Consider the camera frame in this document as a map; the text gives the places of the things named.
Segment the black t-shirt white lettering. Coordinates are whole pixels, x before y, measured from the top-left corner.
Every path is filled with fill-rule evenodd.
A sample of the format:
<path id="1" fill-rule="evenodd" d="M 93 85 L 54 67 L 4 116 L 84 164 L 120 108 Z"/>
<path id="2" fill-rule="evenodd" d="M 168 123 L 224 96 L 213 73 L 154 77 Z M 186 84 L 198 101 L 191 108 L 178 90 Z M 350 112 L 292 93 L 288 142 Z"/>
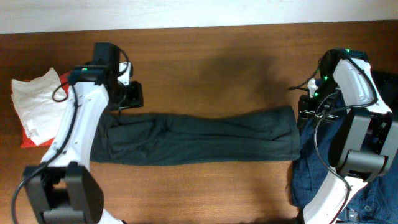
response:
<path id="1" fill-rule="evenodd" d="M 227 161 L 293 161 L 300 134 L 291 106 L 227 118 L 179 114 L 102 114 L 94 162 L 176 166 Z"/>

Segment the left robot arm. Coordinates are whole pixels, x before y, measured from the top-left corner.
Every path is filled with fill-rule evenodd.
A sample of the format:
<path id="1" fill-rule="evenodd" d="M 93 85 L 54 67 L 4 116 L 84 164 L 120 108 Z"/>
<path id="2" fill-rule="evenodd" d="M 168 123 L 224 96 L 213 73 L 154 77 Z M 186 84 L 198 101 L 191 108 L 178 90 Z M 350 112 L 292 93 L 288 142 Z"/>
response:
<path id="1" fill-rule="evenodd" d="M 109 42 L 67 77 L 67 106 L 57 135 L 37 166 L 27 166 L 15 193 L 25 190 L 38 223 L 120 223 L 104 207 L 104 193 L 90 174 L 90 154 L 103 111 L 144 105 L 142 86 L 131 81 L 126 53 Z"/>

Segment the folded white shirt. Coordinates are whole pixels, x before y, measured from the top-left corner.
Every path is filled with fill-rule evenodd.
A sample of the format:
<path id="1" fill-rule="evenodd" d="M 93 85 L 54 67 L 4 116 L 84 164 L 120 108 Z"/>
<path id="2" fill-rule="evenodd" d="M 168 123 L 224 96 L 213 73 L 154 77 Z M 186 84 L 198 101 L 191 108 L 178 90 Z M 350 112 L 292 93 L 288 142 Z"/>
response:
<path id="1" fill-rule="evenodd" d="M 54 138 L 60 127 L 66 103 L 57 103 L 52 98 L 54 91 L 56 99 L 66 97 L 67 87 L 60 85 L 59 75 L 54 68 L 31 81 L 11 81 L 11 98 L 22 131 L 27 131 L 27 136 L 37 145 Z"/>

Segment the folded red shirt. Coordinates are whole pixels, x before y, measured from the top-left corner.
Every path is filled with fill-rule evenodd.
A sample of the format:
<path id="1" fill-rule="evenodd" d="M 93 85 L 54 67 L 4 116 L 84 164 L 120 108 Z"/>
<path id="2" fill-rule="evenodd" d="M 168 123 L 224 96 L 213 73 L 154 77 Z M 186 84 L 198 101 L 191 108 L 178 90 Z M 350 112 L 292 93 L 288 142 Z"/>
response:
<path id="1" fill-rule="evenodd" d="M 70 72 L 67 72 L 67 73 L 64 73 L 64 74 L 60 75 L 59 76 L 60 82 L 61 83 L 65 83 L 67 81 L 67 76 L 69 74 L 70 74 Z M 50 146 L 52 143 L 53 143 L 53 138 L 49 139 L 46 142 L 43 142 L 42 144 L 37 145 L 31 140 L 31 138 L 29 138 L 27 136 L 27 131 L 23 131 L 22 132 L 22 142 L 21 142 L 20 147 L 21 148 L 42 147 L 42 146 Z"/>

